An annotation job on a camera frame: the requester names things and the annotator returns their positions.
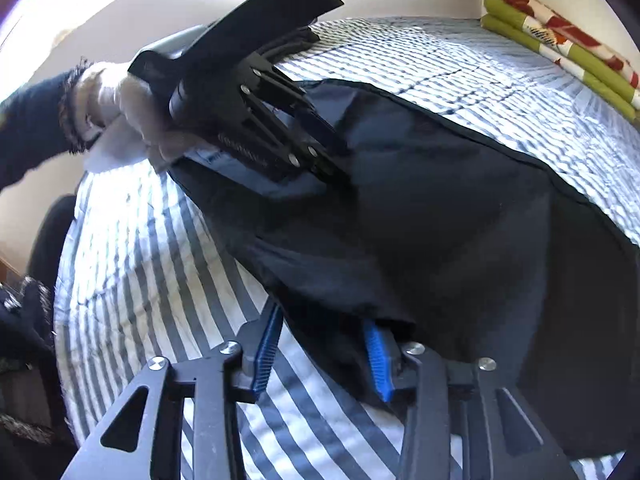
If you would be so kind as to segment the left forearm dark sleeve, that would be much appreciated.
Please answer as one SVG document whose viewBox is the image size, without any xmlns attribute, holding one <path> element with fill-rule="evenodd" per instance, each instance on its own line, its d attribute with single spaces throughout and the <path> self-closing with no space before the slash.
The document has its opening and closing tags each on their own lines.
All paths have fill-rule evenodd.
<svg viewBox="0 0 640 480">
<path fill-rule="evenodd" d="M 2 188 L 51 158 L 90 148 L 74 116 L 74 89 L 90 66 L 82 60 L 67 72 L 19 88 L 1 103 Z"/>
</svg>

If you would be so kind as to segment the left hand white glove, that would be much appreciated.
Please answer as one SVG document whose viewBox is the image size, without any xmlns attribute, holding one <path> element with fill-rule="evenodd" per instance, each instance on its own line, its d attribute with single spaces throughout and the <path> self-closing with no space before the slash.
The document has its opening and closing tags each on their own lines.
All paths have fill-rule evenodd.
<svg viewBox="0 0 640 480">
<path fill-rule="evenodd" d="M 74 125 L 88 145 L 85 170 L 100 174 L 146 160 L 161 174 L 179 158 L 218 151 L 171 125 L 149 85 L 125 63 L 99 62 L 74 87 Z"/>
</svg>

